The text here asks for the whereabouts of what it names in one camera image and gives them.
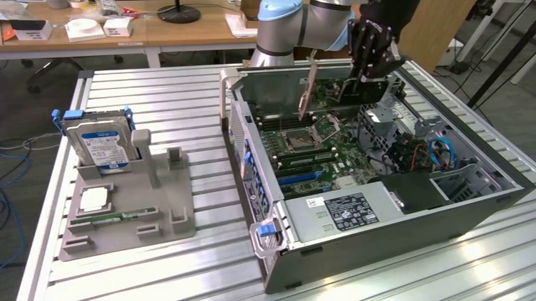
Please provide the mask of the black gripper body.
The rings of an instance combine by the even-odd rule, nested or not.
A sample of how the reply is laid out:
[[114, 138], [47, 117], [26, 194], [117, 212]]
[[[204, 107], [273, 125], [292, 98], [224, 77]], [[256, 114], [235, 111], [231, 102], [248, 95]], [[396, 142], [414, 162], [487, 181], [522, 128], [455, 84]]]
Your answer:
[[362, 16], [376, 24], [391, 28], [396, 42], [404, 27], [412, 20], [420, 0], [374, 0], [360, 5]]

